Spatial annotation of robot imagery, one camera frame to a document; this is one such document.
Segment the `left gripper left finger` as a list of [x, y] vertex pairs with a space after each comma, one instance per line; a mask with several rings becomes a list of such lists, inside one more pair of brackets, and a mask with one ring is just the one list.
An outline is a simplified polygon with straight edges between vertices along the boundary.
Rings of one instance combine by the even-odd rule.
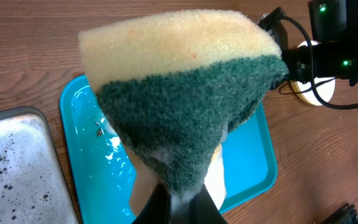
[[140, 215], [132, 224], [171, 224], [171, 196], [163, 184], [157, 184]]

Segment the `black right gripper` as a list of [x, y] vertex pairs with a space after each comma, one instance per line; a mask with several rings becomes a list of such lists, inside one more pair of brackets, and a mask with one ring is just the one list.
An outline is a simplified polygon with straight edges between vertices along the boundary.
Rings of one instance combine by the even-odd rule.
[[[288, 35], [282, 21], [293, 24], [306, 40], [306, 45], [298, 48], [288, 47]], [[270, 87], [277, 89], [281, 84], [291, 82], [311, 83], [315, 78], [353, 79], [353, 60], [341, 58], [340, 50], [349, 50], [347, 42], [337, 41], [312, 46], [311, 38], [303, 26], [288, 17], [281, 7], [261, 18], [258, 26], [271, 33], [282, 50], [282, 60], [288, 67], [288, 73]]]

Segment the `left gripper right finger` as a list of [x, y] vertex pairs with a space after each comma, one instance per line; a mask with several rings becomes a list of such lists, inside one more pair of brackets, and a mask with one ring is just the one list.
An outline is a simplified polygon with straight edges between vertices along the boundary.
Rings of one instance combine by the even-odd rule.
[[191, 224], [227, 224], [205, 185], [191, 200]]

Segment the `pink-rimmed white plate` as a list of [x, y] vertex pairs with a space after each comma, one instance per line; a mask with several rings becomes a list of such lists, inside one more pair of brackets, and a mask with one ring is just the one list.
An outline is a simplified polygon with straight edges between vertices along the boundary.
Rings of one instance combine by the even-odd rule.
[[223, 145], [201, 158], [193, 154], [170, 155], [155, 151], [150, 160], [143, 160], [132, 150], [125, 152], [135, 168], [135, 182], [129, 199], [130, 208], [139, 216], [157, 184], [163, 184], [171, 194], [172, 212], [179, 215], [188, 209], [190, 201], [206, 187], [214, 206], [220, 209], [227, 195], [224, 180]]

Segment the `green and yellow sponge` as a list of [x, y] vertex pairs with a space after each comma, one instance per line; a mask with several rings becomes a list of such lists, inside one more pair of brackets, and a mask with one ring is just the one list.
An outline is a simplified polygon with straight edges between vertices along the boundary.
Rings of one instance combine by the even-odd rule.
[[288, 68], [280, 47], [237, 11], [195, 9], [79, 33], [82, 67], [123, 145], [204, 156], [245, 123]]

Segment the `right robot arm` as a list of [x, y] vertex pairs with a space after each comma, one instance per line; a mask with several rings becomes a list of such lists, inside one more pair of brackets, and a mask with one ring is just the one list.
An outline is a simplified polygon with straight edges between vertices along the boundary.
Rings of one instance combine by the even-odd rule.
[[312, 78], [358, 82], [358, 0], [312, 0], [308, 2], [312, 40], [317, 45], [289, 48], [288, 36], [280, 18], [281, 7], [258, 22], [273, 34], [288, 67], [285, 79], [308, 83]]

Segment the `teal plastic serving tray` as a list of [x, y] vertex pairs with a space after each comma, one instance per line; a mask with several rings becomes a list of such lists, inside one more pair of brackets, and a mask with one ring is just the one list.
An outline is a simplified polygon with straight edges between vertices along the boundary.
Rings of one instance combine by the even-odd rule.
[[[85, 76], [72, 80], [60, 97], [60, 111], [84, 223], [132, 223], [129, 198], [136, 171], [97, 105]], [[223, 143], [227, 195], [225, 213], [268, 191], [277, 162], [263, 107]]]

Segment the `black tray with soapy water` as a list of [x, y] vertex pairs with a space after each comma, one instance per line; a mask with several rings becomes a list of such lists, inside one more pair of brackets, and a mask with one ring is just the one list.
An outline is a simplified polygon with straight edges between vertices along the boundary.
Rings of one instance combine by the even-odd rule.
[[45, 116], [0, 111], [0, 224], [78, 222]]

